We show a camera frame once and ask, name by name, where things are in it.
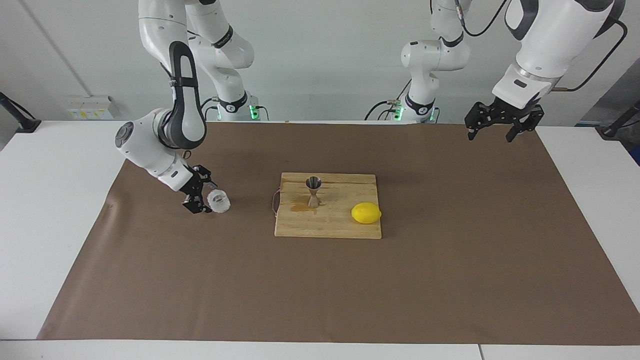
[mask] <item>white wall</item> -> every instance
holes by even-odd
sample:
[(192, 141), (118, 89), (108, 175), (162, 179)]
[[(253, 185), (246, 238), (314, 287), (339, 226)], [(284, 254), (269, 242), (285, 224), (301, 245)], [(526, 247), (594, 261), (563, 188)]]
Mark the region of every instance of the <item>white wall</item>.
[[(166, 76), (140, 44), (137, 1), (23, 1), (45, 35), (19, 0), (0, 0), (0, 88), (37, 117), (68, 119), (65, 97), (84, 91), (56, 48), (93, 95), (113, 96), (123, 119), (170, 105)], [(500, 2), (475, 1), (469, 28), (482, 28)], [(242, 71), (246, 87), (274, 120), (362, 119), (408, 80), (399, 55), (404, 44), (435, 38), (427, 0), (224, 0), (223, 6), (234, 29), (255, 48), (254, 66)], [(623, 47), (579, 93), (546, 98), (544, 125), (579, 121), (638, 59), (639, 1), (627, 1), (623, 20), (630, 28)], [(614, 28), (596, 39), (561, 85), (587, 76), (618, 34)], [(462, 122), (474, 102), (490, 102), (493, 85), (519, 48), (502, 20), (469, 43), (468, 67), (438, 75), (441, 122)], [(206, 79), (200, 84), (203, 98), (214, 95)]]

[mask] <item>metal jigger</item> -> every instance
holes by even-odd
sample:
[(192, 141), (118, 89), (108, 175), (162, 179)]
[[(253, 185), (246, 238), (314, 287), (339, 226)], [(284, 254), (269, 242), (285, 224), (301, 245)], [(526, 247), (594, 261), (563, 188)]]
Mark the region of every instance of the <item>metal jigger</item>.
[(312, 209), (316, 209), (320, 205), (320, 201), (318, 200), (318, 190), (322, 186), (322, 180), (318, 179), (315, 176), (312, 176), (307, 179), (307, 188), (311, 193), (311, 197), (309, 198), (308, 206)]

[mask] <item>wooden cutting board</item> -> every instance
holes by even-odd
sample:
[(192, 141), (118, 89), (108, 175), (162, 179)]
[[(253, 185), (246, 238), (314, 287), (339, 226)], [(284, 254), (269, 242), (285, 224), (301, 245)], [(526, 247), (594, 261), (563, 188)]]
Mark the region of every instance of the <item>wooden cutting board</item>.
[[(322, 180), (316, 209), (307, 206), (310, 194), (305, 182), (311, 176)], [(351, 217), (351, 209), (361, 202), (378, 204), (375, 175), (284, 172), (275, 236), (381, 239), (380, 221), (363, 225)]]

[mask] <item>brown paper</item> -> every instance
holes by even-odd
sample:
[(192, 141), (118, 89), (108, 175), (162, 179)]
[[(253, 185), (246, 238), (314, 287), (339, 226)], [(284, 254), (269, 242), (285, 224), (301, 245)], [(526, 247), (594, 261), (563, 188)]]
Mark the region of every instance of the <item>brown paper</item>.
[[(210, 124), (189, 162), (231, 209), (125, 162), (38, 338), (640, 344), (540, 139), (507, 130)], [(275, 238), (282, 172), (375, 174), (383, 239)]]

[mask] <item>electrical outlet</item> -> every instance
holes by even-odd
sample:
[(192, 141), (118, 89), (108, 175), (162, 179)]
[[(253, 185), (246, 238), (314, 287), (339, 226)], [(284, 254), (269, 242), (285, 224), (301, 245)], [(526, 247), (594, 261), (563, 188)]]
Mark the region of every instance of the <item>electrical outlet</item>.
[(76, 120), (113, 120), (118, 108), (109, 96), (69, 97), (67, 111)]

